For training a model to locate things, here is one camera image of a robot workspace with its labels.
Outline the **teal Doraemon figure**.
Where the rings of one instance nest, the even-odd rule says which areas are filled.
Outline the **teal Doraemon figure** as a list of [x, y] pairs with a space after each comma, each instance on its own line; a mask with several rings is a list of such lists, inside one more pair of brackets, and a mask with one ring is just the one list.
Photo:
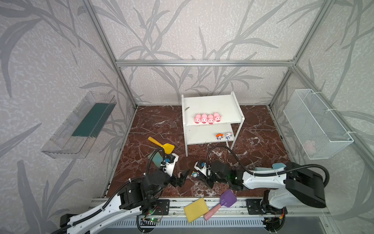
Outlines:
[[198, 177], [198, 175], [199, 175], [199, 173], [198, 173], [198, 172], [193, 172], [191, 176], [192, 176], [193, 178], [197, 178], [197, 177]]

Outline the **pink pig toy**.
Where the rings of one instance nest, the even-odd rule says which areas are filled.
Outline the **pink pig toy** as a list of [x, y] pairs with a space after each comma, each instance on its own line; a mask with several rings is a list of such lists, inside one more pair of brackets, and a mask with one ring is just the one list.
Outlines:
[[214, 123], [214, 116], [213, 115], [208, 115], [207, 116], [207, 123], [212, 125]]
[[194, 122], [196, 124], [199, 124], [201, 122], [201, 119], [202, 119], [202, 116], [200, 114], [197, 114], [195, 117], [194, 117]]
[[203, 123], [203, 124], [207, 123], [207, 114], [202, 114], [201, 115], [201, 123]]
[[219, 113], [214, 113], [214, 121], [215, 122], [220, 122], [221, 121], [221, 115]]

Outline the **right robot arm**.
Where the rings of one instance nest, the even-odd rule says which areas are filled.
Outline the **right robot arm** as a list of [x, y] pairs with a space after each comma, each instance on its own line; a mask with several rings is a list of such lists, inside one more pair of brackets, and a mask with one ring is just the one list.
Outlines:
[[248, 170], [240, 162], [240, 170], [233, 170], [219, 160], [208, 159], [195, 163], [194, 173], [209, 188], [215, 183], [228, 185], [233, 191], [265, 188], [262, 205], [282, 209], [302, 203], [313, 208], [326, 208], [324, 189], [330, 180], [328, 170], [318, 164], [299, 165], [294, 162], [279, 168]]

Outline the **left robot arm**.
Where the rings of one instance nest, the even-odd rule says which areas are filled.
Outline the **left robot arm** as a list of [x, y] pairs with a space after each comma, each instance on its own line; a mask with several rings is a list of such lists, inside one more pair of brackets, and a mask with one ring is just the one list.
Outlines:
[[63, 215], [64, 226], [54, 234], [97, 234], [107, 227], [157, 207], [157, 195], [169, 185], [183, 187], [190, 173], [179, 177], [173, 171], [179, 156], [157, 148], [148, 161], [143, 176], [127, 181], [106, 202], [77, 215]]

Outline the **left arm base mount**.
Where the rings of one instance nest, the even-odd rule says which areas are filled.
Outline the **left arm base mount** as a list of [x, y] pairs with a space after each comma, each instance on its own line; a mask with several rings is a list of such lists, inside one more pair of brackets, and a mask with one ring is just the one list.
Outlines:
[[169, 199], [158, 199], [156, 204], [146, 210], [144, 215], [168, 215], [170, 209]]

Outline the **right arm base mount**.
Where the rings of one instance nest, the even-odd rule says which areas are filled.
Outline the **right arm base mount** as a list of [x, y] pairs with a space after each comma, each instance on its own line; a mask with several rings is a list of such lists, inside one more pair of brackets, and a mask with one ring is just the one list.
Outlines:
[[269, 204], [262, 204], [262, 199], [246, 199], [246, 208], [249, 215], [286, 215], [287, 208], [274, 208]]

